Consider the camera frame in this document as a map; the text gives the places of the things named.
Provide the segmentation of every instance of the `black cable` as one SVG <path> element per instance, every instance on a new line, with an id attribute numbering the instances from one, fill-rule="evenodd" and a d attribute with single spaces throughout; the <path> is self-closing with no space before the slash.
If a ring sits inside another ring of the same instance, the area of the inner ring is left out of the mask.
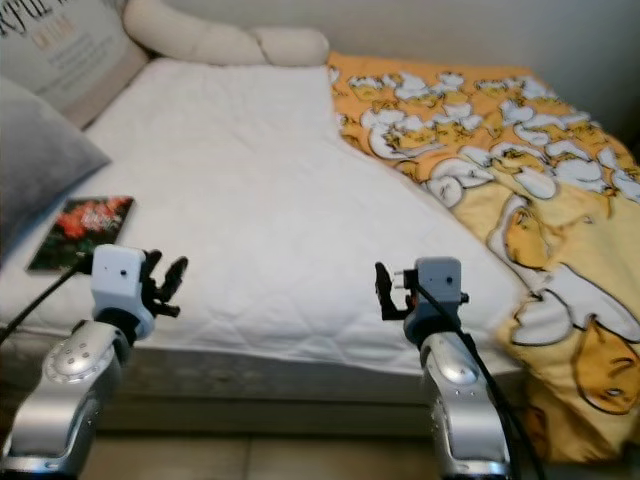
<path id="1" fill-rule="evenodd" d="M 464 343 L 465 347 L 467 347 L 467 350 L 469 350 L 469 353 L 471 354 L 473 359 L 476 361 L 476 363 L 478 364 L 478 367 L 480 368 L 480 371 L 482 372 L 485 379 L 487 380 L 487 386 L 489 387 L 489 391 L 491 392 L 491 395 L 493 396 L 493 399 L 496 402 L 496 408 L 498 409 L 498 411 L 504 412 L 511 419 L 511 423 L 516 428 L 516 431 L 518 432 L 518 435 L 520 436 L 520 439 L 524 444 L 525 450 L 527 451 L 527 454 L 531 458 L 531 462 L 533 464 L 534 470 L 536 471 L 536 475 L 538 476 L 538 479 L 546 480 L 547 476 L 544 473 L 542 462 L 536 455 L 535 449 L 533 448 L 533 444 L 531 443 L 531 439 L 529 438 L 529 435 L 527 435 L 527 432 L 525 431 L 522 425 L 522 422 L 520 422 L 520 419 L 514 413 L 513 409 L 511 408 L 511 405 L 509 404 L 509 401 L 507 400 L 506 396 L 502 392 L 502 389 L 498 386 L 495 379 L 489 372 L 489 369 L 487 368 L 484 361 L 480 357 L 480 354 L 478 353 L 478 349 L 476 348 L 476 344 L 473 341 L 473 338 L 471 337 L 471 335 L 469 335 L 468 333 L 464 333 L 462 331 L 462 328 L 458 325 L 457 320 L 453 318 L 449 314 L 449 312 L 447 312 L 444 309 L 444 307 L 440 304 L 440 302 L 438 302 L 438 300 L 436 300 L 433 297 L 433 295 L 431 295 L 422 285 L 416 282 L 415 287 L 416 287 L 416 290 L 418 290 L 418 292 L 420 292 L 420 294 L 423 297 L 425 297 L 431 305 L 433 305 L 433 308 L 435 308 L 438 311 L 438 313 L 450 323 L 450 327 L 452 331 L 460 338 L 462 343 Z M 505 429 L 507 429 L 507 432 L 511 430 L 510 426 L 509 427 L 505 426 Z M 513 463 L 514 459 L 516 459 L 517 457 L 517 452 L 515 452 L 515 449 L 513 448 L 513 446 L 509 448 L 509 455 L 511 456 L 511 462 Z"/>
<path id="2" fill-rule="evenodd" d="M 38 305 L 40 305 L 49 295 L 55 292 L 60 285 L 69 280 L 78 272 L 86 273 L 87 270 L 91 273 L 91 262 L 93 260 L 93 256 L 86 255 L 81 257 L 73 266 L 71 266 L 66 272 L 64 272 L 58 280 L 56 280 L 49 288 L 47 288 L 44 292 L 38 296 L 33 302 L 31 302 L 27 307 L 18 314 L 16 318 L 11 320 L 6 327 L 2 331 L 0 331 L 0 346 L 4 343 L 4 341 L 13 333 L 13 331 L 20 326 L 20 324 L 24 321 L 25 318 L 29 316 L 31 312 L 33 312 Z"/>

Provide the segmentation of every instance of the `pillow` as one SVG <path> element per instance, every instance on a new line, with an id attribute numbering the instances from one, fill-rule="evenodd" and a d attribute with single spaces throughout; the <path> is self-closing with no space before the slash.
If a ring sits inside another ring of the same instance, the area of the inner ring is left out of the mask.
<path id="1" fill-rule="evenodd" d="M 5 78 L 0 89 L 0 255 L 107 156 L 44 100 Z"/>
<path id="2" fill-rule="evenodd" d="M 148 62 L 123 0 L 2 2 L 1 71 L 82 128 Z"/>
<path id="3" fill-rule="evenodd" d="M 211 65 L 323 65 L 326 37 L 310 28 L 246 31 L 182 12 L 167 0 L 131 0 L 124 25 L 132 38 L 167 57 Z"/>

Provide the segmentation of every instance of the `rolled white cushion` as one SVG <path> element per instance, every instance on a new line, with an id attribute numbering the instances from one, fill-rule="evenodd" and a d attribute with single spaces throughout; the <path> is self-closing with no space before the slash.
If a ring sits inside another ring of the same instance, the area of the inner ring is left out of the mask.
<path id="1" fill-rule="evenodd" d="M 124 14 L 131 37 L 167 57 L 213 65 L 322 65 L 329 43 L 306 28 L 256 28 L 210 22 L 164 0 L 131 0 Z"/>

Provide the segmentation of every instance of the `yellow duck blanket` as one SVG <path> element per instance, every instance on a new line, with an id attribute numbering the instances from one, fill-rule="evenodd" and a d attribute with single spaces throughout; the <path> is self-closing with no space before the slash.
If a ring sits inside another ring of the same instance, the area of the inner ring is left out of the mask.
<path id="1" fill-rule="evenodd" d="M 498 338 L 532 374 L 539 455 L 618 456 L 640 413 L 630 153 L 525 68 L 333 53 L 329 79 L 342 137 L 438 198 L 529 291 Z"/>

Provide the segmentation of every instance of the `gray pillow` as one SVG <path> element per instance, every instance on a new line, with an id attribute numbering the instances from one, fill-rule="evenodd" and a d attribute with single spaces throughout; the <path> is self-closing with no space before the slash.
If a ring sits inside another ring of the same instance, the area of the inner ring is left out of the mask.
<path id="1" fill-rule="evenodd" d="M 48 103 L 1 77 L 0 255 L 61 193 L 109 161 Z"/>

